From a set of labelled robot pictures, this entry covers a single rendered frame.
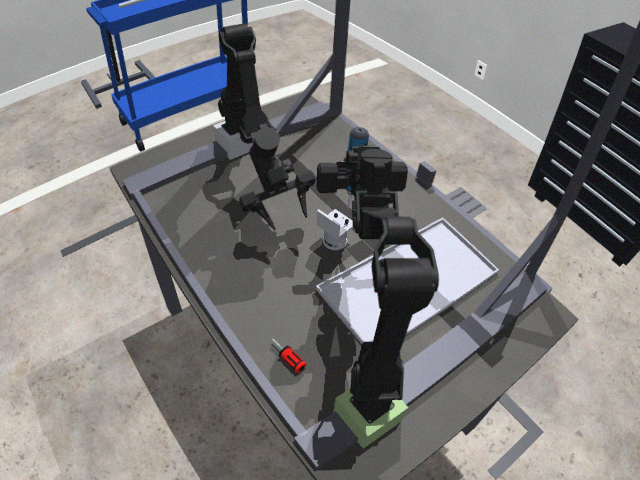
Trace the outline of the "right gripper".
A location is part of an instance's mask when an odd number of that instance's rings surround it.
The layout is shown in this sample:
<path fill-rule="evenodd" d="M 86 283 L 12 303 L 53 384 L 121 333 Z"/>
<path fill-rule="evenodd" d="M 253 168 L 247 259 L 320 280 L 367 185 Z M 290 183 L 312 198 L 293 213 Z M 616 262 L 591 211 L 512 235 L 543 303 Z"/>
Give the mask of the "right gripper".
<path fill-rule="evenodd" d="M 311 170 L 307 170 L 305 172 L 297 174 L 296 175 L 296 179 L 293 180 L 293 181 L 286 182 L 286 180 L 280 180 L 280 181 L 276 182 L 275 184 L 270 185 L 269 187 L 265 188 L 265 186 L 263 184 L 263 181 L 262 181 L 261 168 L 266 167 L 266 169 L 269 170 L 269 169 L 272 169 L 272 168 L 274 168 L 276 166 L 279 166 L 277 160 L 270 160 L 270 161 L 267 161 L 267 162 L 264 162 L 264 163 L 260 164 L 256 168 L 256 171 L 257 171 L 257 174 L 258 174 L 259 179 L 261 181 L 261 184 L 263 186 L 264 192 L 259 193 L 259 194 L 257 194 L 257 196 L 255 196 L 255 193 L 253 191 L 253 192 L 250 192 L 250 193 L 245 194 L 243 196 L 240 196 L 240 199 L 239 199 L 243 212 L 247 212 L 249 210 L 251 210 L 252 213 L 253 212 L 257 212 L 261 217 L 263 217 L 266 220 L 266 222 L 273 228 L 273 230 L 276 230 L 275 226 L 274 226 L 274 223 L 272 222 L 269 214 L 267 213 L 262 201 L 265 200 L 265 199 L 268 199 L 270 197 L 276 196 L 278 194 L 281 194 L 283 192 L 286 192 L 288 190 L 297 188 L 298 189 L 297 195 L 298 195 L 298 198 L 299 198 L 299 201 L 300 201 L 300 204 L 301 204 L 301 208 L 302 208 L 302 211 L 304 213 L 305 218 L 307 218 L 306 192 L 309 190 L 309 187 L 311 187 L 311 186 L 313 186 L 315 184 L 315 180 L 316 180 L 314 173 Z M 277 188 L 277 187 L 279 187 L 279 188 Z M 282 188 L 284 188 L 284 189 L 282 189 Z M 274 189 L 274 190 L 272 190 L 272 189 Z M 281 189 L 281 190 L 279 190 L 279 189 Z M 305 191 L 305 189 L 306 189 L 306 191 Z M 267 191 L 269 191 L 269 192 L 267 192 Z M 271 192 L 274 192 L 274 193 L 271 193 Z M 269 193 L 271 193 L 271 194 L 269 194 Z"/>

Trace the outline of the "white square plate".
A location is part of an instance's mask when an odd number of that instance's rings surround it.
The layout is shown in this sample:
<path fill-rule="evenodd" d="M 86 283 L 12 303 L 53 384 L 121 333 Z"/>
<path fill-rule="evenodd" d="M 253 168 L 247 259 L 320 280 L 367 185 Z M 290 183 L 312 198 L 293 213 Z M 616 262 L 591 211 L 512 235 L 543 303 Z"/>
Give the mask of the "white square plate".
<path fill-rule="evenodd" d="M 334 217 L 334 214 L 337 213 L 338 217 Z M 344 219 L 342 219 L 344 218 Z M 345 219 L 349 220 L 348 224 L 345 224 Z M 331 236 L 336 238 L 337 240 L 347 233 L 350 229 L 353 228 L 352 220 L 337 211 L 336 209 L 332 211 L 330 214 L 326 215 L 321 210 L 317 210 L 317 222 L 316 225 L 322 228 L 324 231 L 329 233 Z"/>

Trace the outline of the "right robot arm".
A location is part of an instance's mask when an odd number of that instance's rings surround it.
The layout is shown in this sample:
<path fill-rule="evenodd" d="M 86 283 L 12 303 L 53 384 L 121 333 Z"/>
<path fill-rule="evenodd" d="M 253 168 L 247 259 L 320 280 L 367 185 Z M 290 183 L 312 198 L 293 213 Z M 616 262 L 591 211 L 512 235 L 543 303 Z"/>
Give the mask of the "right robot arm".
<path fill-rule="evenodd" d="M 255 71 L 256 36 L 252 27 L 244 23 L 222 27 L 219 41 L 223 53 L 228 56 L 227 86 L 218 102 L 219 112 L 225 117 L 225 123 L 221 126 L 229 135 L 240 133 L 244 143 L 253 143 L 249 154 L 256 169 L 264 162 L 277 160 L 275 153 L 280 142 L 278 132 L 261 110 Z M 261 168 L 265 188 L 282 179 L 288 180 L 288 173 L 294 171 L 290 159 L 281 163 L 283 166 L 278 162 L 279 166 L 269 170 Z"/>

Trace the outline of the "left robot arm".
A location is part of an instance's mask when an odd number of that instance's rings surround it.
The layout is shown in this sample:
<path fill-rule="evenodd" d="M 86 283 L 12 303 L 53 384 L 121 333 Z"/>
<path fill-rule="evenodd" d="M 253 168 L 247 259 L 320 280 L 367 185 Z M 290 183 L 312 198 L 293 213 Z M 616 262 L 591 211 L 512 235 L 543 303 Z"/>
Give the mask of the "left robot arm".
<path fill-rule="evenodd" d="M 364 190 L 356 191 L 352 201 L 352 226 L 360 239 L 379 239 L 371 269 L 381 311 L 374 343 L 361 345 L 351 369 L 350 387 L 355 400 L 352 396 L 350 402 L 369 424 L 394 408 L 393 400 L 403 399 L 400 350 L 413 314 L 429 305 L 439 286 L 434 249 L 418 232 L 416 220 L 384 218 L 399 216 L 398 193 L 388 190 L 392 158 L 377 146 L 358 145 L 346 152 L 346 164 L 359 179 L 358 190 Z M 393 208 L 385 208 L 391 203 Z M 418 258 L 381 258 L 379 262 L 385 245 L 410 245 Z"/>

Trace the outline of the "blue electric screwdriver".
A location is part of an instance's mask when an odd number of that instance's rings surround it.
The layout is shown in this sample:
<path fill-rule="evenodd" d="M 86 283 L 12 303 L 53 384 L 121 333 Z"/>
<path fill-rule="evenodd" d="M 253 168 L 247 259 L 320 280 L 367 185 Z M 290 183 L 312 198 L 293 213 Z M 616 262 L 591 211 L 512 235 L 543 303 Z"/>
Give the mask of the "blue electric screwdriver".
<path fill-rule="evenodd" d="M 362 127 L 353 128 L 350 132 L 348 150 L 351 150 L 351 147 L 356 147 L 358 145 L 367 146 L 368 139 L 369 139 L 369 133 L 365 128 L 362 128 Z M 348 188 L 346 188 L 345 190 L 349 195 L 348 207 L 347 207 L 349 209 L 350 203 L 351 203 L 351 197 L 353 196 L 351 194 L 351 186 L 348 186 Z"/>

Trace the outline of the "white shallow tray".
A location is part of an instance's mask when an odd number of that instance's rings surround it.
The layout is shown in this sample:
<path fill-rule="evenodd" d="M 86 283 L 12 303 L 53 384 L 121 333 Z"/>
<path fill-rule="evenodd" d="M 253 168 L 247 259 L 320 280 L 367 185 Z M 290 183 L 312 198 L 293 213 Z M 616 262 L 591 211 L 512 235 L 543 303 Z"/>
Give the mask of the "white shallow tray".
<path fill-rule="evenodd" d="M 444 218 L 418 232 L 434 249 L 439 271 L 439 288 L 429 305 L 413 315 L 406 335 L 459 301 L 499 271 Z M 410 245 L 392 245 L 384 249 L 379 259 L 381 258 L 418 257 Z M 373 342 L 381 311 L 377 293 L 373 291 L 372 259 L 373 256 L 316 285 L 318 293 L 361 344 Z"/>

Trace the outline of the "grey cylindrical joint module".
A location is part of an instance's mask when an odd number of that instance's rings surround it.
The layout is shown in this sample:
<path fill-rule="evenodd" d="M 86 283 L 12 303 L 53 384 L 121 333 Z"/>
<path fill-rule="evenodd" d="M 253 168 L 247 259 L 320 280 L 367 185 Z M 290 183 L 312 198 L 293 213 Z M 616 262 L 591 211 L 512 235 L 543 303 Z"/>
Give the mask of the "grey cylindrical joint module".
<path fill-rule="evenodd" d="M 347 244 L 347 233 L 341 236 L 338 240 L 324 231 L 323 244 L 325 247 L 331 250 L 343 249 Z"/>

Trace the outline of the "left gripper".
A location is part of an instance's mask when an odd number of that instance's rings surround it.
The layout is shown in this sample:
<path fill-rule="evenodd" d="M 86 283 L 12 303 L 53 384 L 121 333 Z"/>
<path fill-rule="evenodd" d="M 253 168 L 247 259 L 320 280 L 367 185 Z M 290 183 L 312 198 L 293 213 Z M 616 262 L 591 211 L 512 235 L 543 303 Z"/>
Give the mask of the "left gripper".
<path fill-rule="evenodd" d="M 408 168 L 404 162 L 393 162 L 391 169 L 389 191 L 403 191 L 406 188 Z M 346 164 L 343 162 L 319 163 L 317 165 L 317 191 L 319 193 L 336 193 L 337 189 L 346 189 L 351 186 L 351 194 L 354 195 L 360 187 L 359 179 L 354 178 Z M 353 193 L 354 192 L 354 193 Z"/>

